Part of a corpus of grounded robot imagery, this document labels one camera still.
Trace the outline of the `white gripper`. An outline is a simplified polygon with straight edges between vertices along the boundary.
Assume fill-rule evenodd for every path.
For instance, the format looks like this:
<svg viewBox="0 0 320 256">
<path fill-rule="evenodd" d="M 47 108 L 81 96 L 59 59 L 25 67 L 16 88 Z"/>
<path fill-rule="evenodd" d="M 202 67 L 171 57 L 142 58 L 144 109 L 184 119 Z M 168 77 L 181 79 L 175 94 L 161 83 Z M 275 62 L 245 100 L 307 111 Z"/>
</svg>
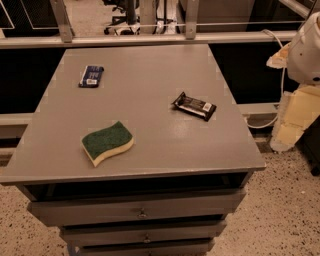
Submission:
<svg viewBox="0 0 320 256">
<path fill-rule="evenodd" d="M 273 54 L 266 65 L 275 69 L 287 67 L 289 78 L 302 84 L 281 97 L 272 130 L 271 149 L 285 152 L 320 116 L 320 12 L 312 14 L 290 44 Z"/>
</svg>

